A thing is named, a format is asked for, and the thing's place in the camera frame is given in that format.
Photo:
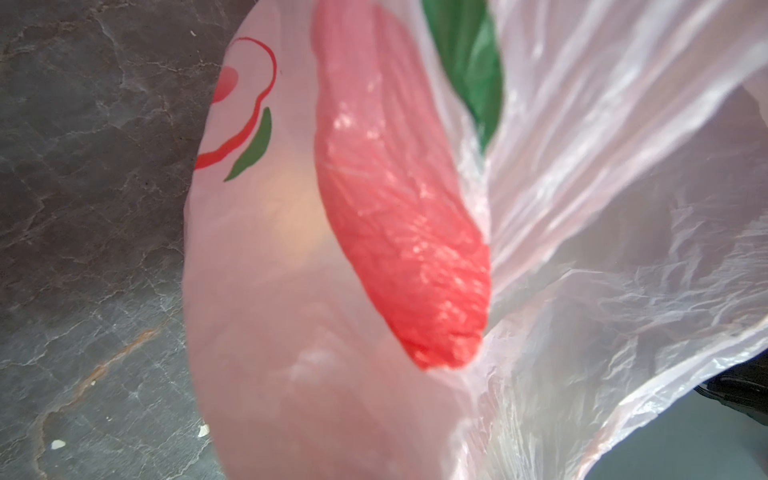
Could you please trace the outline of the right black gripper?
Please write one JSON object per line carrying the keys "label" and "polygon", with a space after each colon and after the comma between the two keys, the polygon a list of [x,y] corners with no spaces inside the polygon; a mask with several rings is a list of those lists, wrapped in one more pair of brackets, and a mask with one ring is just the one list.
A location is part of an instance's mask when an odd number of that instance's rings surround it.
{"label": "right black gripper", "polygon": [[700,395],[767,425],[767,351],[708,379],[695,388]]}

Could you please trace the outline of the pink printed plastic bag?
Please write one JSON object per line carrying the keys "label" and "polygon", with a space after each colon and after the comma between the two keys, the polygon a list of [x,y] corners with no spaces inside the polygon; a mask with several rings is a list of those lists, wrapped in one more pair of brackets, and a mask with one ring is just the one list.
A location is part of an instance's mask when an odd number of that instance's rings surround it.
{"label": "pink printed plastic bag", "polygon": [[582,479],[767,347],[763,1],[259,1],[184,213],[229,479]]}

